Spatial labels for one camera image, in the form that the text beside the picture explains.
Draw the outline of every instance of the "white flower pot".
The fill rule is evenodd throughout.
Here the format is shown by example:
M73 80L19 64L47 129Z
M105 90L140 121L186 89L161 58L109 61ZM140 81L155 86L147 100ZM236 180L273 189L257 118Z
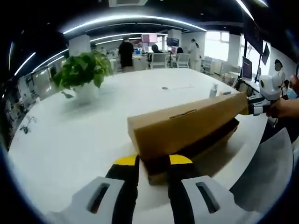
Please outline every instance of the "white flower pot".
M93 81L85 83L83 86L73 87L76 93L76 100L79 104L88 104L96 98L96 86Z

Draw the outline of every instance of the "ceiling light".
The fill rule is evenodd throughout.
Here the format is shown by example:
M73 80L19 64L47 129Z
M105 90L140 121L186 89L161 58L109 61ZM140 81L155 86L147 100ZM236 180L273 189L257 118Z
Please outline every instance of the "ceiling light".
M263 0L256 0L256 1L258 1L258 2L260 2L260 3L262 3L264 6L266 6L266 7L269 7L268 5L267 5L267 3L266 2L264 2Z
M49 59L47 59L46 61L44 61L43 63L41 63L40 65L38 65L35 69L33 69L33 72L35 72L39 67L41 67L42 65L46 64L49 60L53 59L54 57L66 52L68 49L65 49L63 51L60 51L59 53L55 54L54 56L50 57Z
M50 62L50 63L48 64L48 66L49 66L50 64L54 63L55 61L58 61L59 59L61 59L61 58L63 58L63 57L64 57L64 56L61 56L61 57L55 59L53 62Z
M205 29L203 29L201 27L198 27L198 26L195 26L193 24L190 24L188 22L183 22L183 21L180 21L180 20L174 20L174 19L166 18L166 17L151 16L151 15L113 15L113 16L98 18L98 19L83 23L81 25L78 25L76 27L73 27L71 29L68 29L68 30L64 31L64 34L67 34L71 31L74 31L76 29L79 29L81 27L85 27L85 26L88 26L88 25L92 25L92 24L96 24L96 23L102 23L102 22L108 22L108 21L123 20L123 19L157 19L157 20L163 20L163 21L170 21L170 22L180 23L180 24L184 24L184 25L187 25L187 26L190 26L190 27L194 27L194 28L197 28L197 29L200 29L200 30L203 30L203 31L206 32Z
M139 35L139 34L156 34L156 33L129 33L129 34L116 34L116 35L104 36L104 37L96 38L96 39L90 40L90 42L98 41L98 40L102 40L102 39L106 39L106 38L111 38L111 37L117 37L117 36L129 36L129 35Z
M244 3L241 0L236 0L238 4L241 6L241 8L249 15L249 17L254 21L253 16L251 15L250 11L247 9L247 7L244 5Z
M11 54L13 52L14 48L14 42L11 42L10 49L9 49L9 55L8 55L8 70L10 70L10 60L11 60Z
M129 40L137 40L137 39L141 39L141 37L129 38ZM115 41L122 41L122 39L117 39L117 40L112 40L112 41L105 41L105 42L101 42L101 43L96 43L95 45L104 44L104 43L111 43L111 42L115 42Z
M18 70L15 72L15 76L19 73L19 71L23 68L23 66L36 54L36 52L32 53L24 62L21 64L21 66L18 68Z

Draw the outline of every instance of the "pillar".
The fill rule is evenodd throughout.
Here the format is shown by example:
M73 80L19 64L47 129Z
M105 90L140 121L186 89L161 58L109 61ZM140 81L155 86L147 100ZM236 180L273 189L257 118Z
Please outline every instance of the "pillar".
M178 46L182 46L182 31L177 29L168 30L168 37L178 39Z
M165 45L166 36L162 36L162 51L167 51L167 46Z
M228 47L228 63L234 67L238 67L239 55L241 47L241 36L230 34Z
M69 40L70 56L79 56L82 52L90 52L90 37L82 35Z

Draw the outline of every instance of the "monitor screen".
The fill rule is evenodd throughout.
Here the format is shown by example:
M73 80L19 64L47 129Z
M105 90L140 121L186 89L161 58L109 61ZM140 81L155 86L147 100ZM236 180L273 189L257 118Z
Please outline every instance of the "monitor screen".
M269 55L270 55L270 51L268 45L266 44L265 50L263 51L263 57L262 57L262 62L264 63L264 65L266 65Z
M144 47L144 52L146 52L146 53L152 53L153 50L151 49L151 47Z
M166 39L167 46L178 47L178 39L176 38L167 38Z
M247 15L244 15L244 38L260 55L263 54L263 40L260 30L256 23Z
M157 43L158 36L157 34L142 34L143 43Z
M252 62L243 56L242 78L252 79Z

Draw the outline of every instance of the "person in white coat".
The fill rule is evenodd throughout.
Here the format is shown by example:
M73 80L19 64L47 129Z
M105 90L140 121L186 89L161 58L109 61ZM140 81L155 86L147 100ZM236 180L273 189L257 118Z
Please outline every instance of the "person in white coat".
M104 47L101 47L101 51L100 51L103 55L107 55L107 50Z
M196 43L195 39L191 40L191 44L189 47L189 54L190 54L190 68L196 71L200 70L198 66L199 58L199 45Z
M281 86L283 86L284 81L285 81L285 72L282 69L282 63L280 60L276 59L275 62L275 71L276 73L274 74L275 76L279 77L279 79L281 80Z

